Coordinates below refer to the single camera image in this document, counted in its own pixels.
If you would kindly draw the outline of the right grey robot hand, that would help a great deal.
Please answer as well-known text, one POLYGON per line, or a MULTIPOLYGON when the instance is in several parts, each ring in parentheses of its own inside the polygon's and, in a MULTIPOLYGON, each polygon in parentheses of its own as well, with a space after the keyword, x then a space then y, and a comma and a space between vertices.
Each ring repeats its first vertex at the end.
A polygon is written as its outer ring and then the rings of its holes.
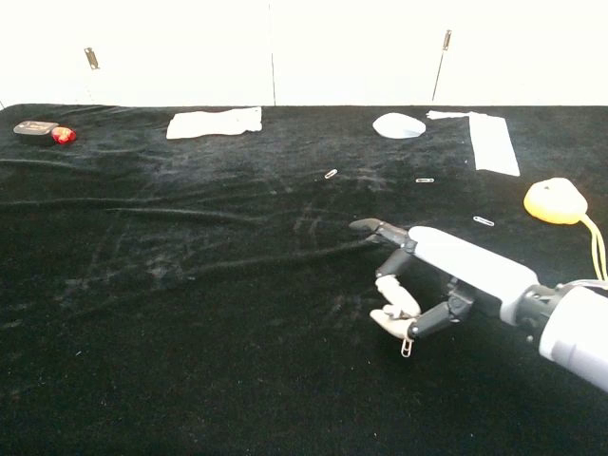
POLYGON ((370 317, 406 345, 462 321, 474 303, 470 291, 497 299, 499 318, 514 326, 523 296, 540 284, 528 267, 435 228, 403 229, 377 218, 353 221, 350 228, 368 232, 370 242, 384 239, 397 246, 374 273, 376 289, 387 303, 372 310, 370 317), (398 279, 414 259, 447 274, 454 283, 447 301, 425 312, 398 279))

